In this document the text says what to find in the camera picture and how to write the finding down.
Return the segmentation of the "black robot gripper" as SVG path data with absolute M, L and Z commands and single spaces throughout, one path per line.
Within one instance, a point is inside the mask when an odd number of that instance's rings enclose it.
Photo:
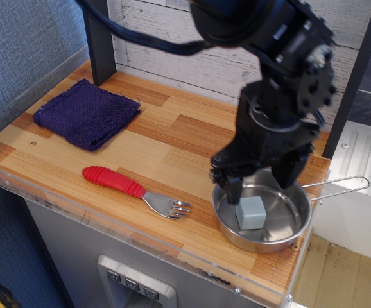
M 236 134 L 230 144 L 211 158 L 211 179 L 224 191 L 227 203 L 239 203 L 243 179 L 266 167 L 282 189 L 291 186 L 312 153 L 320 136 L 317 124 L 296 120 L 277 124 L 263 113 L 277 100 L 277 90 L 262 91 L 260 81 L 241 90 Z

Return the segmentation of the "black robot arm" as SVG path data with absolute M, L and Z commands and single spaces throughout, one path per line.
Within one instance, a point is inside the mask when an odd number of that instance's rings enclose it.
M 212 180 L 230 204 L 244 177 L 266 167 L 289 187 L 320 136 L 320 108 L 336 92 L 332 31 L 302 1 L 192 1 L 191 14 L 208 43 L 253 53 L 262 76 L 241 91 L 236 134 L 213 156 Z

